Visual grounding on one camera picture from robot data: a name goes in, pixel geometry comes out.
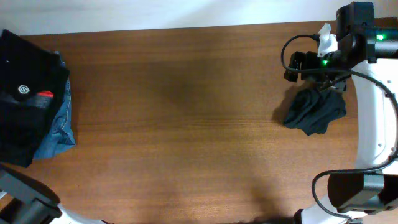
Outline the black t-shirt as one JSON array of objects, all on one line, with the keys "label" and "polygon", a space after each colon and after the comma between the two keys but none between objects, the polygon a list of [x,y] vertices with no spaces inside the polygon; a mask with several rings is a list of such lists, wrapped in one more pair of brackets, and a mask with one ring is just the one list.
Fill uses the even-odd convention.
[{"label": "black t-shirt", "polygon": [[60,56],[43,50],[9,30],[1,33],[1,90],[18,101],[49,91],[63,94],[69,71]]}]

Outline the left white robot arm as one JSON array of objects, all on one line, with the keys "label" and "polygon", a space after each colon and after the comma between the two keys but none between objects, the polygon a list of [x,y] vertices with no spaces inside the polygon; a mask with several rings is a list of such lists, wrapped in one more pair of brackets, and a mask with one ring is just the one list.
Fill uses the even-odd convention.
[{"label": "left white robot arm", "polygon": [[58,195],[45,184],[1,165],[1,197],[12,200],[1,209],[5,224],[107,224],[65,209]]}]

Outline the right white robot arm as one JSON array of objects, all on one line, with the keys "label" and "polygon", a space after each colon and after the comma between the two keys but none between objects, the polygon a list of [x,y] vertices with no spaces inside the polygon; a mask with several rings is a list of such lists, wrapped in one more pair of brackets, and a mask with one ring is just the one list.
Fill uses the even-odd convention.
[{"label": "right white robot arm", "polygon": [[298,210],[294,223],[361,223],[397,208],[397,29],[374,23],[371,2],[352,2],[336,13],[336,32],[325,24],[312,39],[317,52],[292,54],[286,80],[315,82],[326,90],[351,78],[358,102],[354,169],[328,170],[327,194]]}]

